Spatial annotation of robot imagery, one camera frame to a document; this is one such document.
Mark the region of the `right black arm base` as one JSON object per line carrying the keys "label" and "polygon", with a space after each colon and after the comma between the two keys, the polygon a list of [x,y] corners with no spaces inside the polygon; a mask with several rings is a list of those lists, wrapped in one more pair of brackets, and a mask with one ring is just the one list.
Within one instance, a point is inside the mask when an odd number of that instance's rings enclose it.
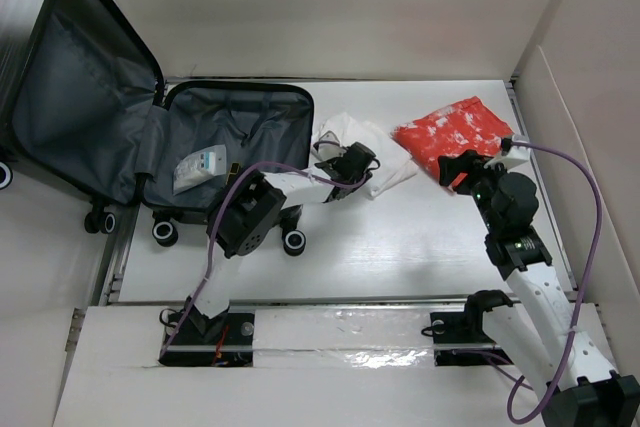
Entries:
{"label": "right black arm base", "polygon": [[467,297],[461,311],[435,311],[420,334],[433,341],[437,367],[510,366],[506,352],[483,330],[482,316],[496,307],[513,307],[500,290],[481,290]]}

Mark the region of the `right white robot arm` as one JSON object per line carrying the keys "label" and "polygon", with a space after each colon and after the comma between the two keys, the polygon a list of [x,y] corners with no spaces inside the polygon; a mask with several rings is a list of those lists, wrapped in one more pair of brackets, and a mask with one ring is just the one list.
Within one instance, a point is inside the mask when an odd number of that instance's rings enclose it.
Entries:
{"label": "right white robot arm", "polygon": [[500,290],[467,298],[462,328],[494,341],[520,370],[538,404],[510,421],[536,417],[547,426],[630,426],[639,409],[639,382],[620,374],[578,325],[584,295],[569,301],[552,257],[532,225],[537,186],[515,166],[529,159],[523,141],[504,141],[495,157],[467,150],[438,159],[439,183],[471,197],[487,228],[485,248],[515,298]]}

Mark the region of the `silver metal rail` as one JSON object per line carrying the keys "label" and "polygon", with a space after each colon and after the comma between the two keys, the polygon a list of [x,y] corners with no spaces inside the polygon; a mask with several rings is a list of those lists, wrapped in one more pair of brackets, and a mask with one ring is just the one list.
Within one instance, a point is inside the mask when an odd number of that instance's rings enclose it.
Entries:
{"label": "silver metal rail", "polygon": [[504,350],[502,346],[496,344],[434,344],[434,343],[413,343],[409,345],[346,345],[346,346],[261,346],[261,345],[240,345],[223,344],[221,347],[178,345],[163,347],[162,352],[321,352],[321,351],[391,351],[391,350]]}

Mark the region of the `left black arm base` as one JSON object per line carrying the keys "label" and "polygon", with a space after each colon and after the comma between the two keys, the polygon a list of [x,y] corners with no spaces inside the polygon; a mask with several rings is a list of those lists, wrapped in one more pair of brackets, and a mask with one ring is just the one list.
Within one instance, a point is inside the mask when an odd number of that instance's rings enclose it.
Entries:
{"label": "left black arm base", "polygon": [[166,367],[250,367],[253,365],[255,313],[226,310],[213,319],[192,308],[168,347],[184,309],[164,308],[159,363]]}

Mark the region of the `red white patterned garment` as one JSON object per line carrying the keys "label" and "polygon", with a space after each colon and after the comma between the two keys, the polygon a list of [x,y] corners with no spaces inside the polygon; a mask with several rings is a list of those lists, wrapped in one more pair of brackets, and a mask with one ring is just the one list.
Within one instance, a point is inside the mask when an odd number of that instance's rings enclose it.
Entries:
{"label": "red white patterned garment", "polygon": [[511,127],[477,97],[439,108],[422,118],[396,126],[391,137],[434,180],[439,180],[440,156],[457,157],[467,150],[495,156]]}

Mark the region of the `black space-print kids suitcase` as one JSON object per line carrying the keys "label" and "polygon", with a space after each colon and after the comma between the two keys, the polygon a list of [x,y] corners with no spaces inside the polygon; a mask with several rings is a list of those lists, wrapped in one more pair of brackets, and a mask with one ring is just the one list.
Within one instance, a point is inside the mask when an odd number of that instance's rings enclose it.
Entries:
{"label": "black space-print kids suitcase", "polygon": [[198,224],[224,188],[219,176],[183,193],[188,155],[225,148],[229,167],[305,168],[314,101],[272,83],[195,80],[172,88],[114,0],[5,0],[1,10],[1,153],[83,192],[84,227],[109,233],[110,206],[144,204],[164,247],[178,223]]}

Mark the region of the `white cloth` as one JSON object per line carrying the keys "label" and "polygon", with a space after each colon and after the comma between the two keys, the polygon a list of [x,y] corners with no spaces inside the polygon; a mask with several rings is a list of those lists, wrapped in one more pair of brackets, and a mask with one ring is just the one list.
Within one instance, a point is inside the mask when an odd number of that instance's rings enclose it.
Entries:
{"label": "white cloth", "polygon": [[371,200],[418,172],[410,154],[389,133],[346,112],[327,118],[315,128],[311,151],[319,161],[330,163],[343,156],[335,163],[336,169],[350,177],[350,182],[366,176],[362,189]]}

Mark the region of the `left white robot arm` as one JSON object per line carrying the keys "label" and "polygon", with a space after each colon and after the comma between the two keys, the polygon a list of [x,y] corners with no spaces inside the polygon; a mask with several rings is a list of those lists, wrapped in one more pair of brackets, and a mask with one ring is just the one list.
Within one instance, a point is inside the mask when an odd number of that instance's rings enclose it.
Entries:
{"label": "left white robot arm", "polygon": [[206,267],[175,329],[187,325],[199,342],[216,341],[222,334],[230,290],[239,270],[234,259],[255,251],[275,227],[282,230],[285,251],[292,256],[301,254],[306,237],[295,219],[301,207],[346,198],[380,167],[376,154],[355,142],[305,169],[261,161],[241,170],[208,208]]}

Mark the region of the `black gold lipstick tube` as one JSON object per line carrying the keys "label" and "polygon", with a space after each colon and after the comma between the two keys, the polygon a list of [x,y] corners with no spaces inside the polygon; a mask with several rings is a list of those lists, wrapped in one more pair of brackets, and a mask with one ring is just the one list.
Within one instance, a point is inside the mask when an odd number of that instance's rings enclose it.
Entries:
{"label": "black gold lipstick tube", "polygon": [[241,173],[241,171],[242,171],[241,164],[238,162],[233,162],[227,173],[225,186],[226,187],[232,186],[235,183],[236,178]]}

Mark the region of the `clear white tissue packet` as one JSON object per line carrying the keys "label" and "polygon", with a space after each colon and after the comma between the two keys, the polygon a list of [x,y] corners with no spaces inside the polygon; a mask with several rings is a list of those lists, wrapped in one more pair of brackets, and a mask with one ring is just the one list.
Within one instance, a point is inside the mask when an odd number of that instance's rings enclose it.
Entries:
{"label": "clear white tissue packet", "polygon": [[193,152],[173,172],[173,193],[180,194],[227,172],[227,149],[223,144]]}

